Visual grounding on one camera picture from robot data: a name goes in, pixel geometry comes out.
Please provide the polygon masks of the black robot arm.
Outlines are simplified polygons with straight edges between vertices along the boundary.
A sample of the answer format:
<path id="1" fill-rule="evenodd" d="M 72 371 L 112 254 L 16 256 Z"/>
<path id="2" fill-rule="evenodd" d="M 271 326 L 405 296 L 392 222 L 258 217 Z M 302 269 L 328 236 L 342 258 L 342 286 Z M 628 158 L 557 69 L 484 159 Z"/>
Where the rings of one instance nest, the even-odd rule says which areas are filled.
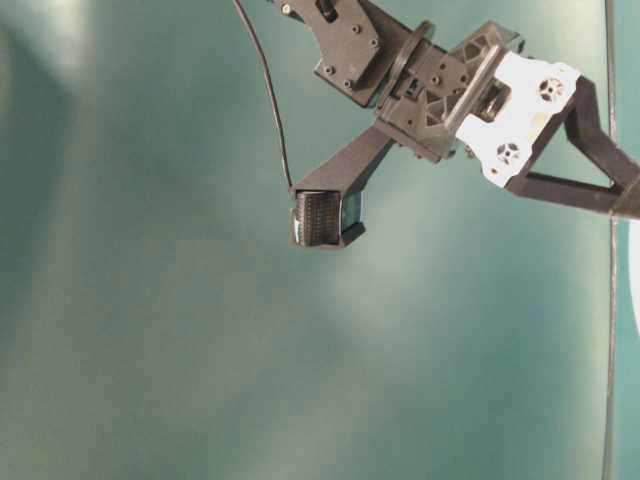
<path id="1" fill-rule="evenodd" d="M 439 162 L 464 144 L 484 176 L 515 195 L 611 216 L 639 215 L 639 167 L 602 130 L 594 84 L 578 70 L 523 55 L 523 40 L 487 22 L 452 50 L 408 29 L 369 1 L 283 1 L 321 51 L 316 74 L 376 120 L 295 185 L 294 218 L 332 236 L 355 222 L 361 191 L 392 145 Z M 564 127 L 610 180 L 598 187 L 535 174 L 532 165 Z"/>

